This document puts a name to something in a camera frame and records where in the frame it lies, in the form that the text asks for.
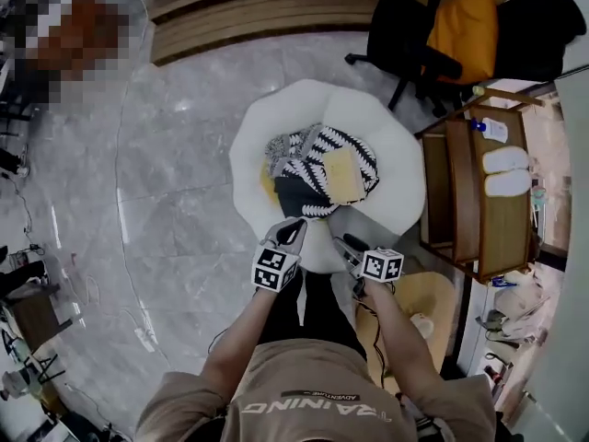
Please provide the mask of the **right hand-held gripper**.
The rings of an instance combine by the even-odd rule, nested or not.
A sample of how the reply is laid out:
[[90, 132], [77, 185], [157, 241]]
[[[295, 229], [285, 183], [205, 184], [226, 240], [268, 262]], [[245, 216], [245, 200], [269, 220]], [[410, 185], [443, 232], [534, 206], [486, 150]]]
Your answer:
[[354, 278], [368, 278], [378, 283], [390, 283], [400, 278], [405, 259], [402, 253], [391, 249], [370, 250], [367, 243], [349, 233], [334, 238], [333, 243], [346, 270]]

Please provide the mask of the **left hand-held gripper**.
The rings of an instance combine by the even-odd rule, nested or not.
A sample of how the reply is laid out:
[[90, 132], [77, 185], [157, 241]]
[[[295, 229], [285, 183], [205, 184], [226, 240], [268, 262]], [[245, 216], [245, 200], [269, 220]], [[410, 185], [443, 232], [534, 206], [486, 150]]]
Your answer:
[[272, 226], [257, 246], [251, 266], [251, 283], [279, 293], [294, 278], [306, 236], [304, 218], [287, 218]]

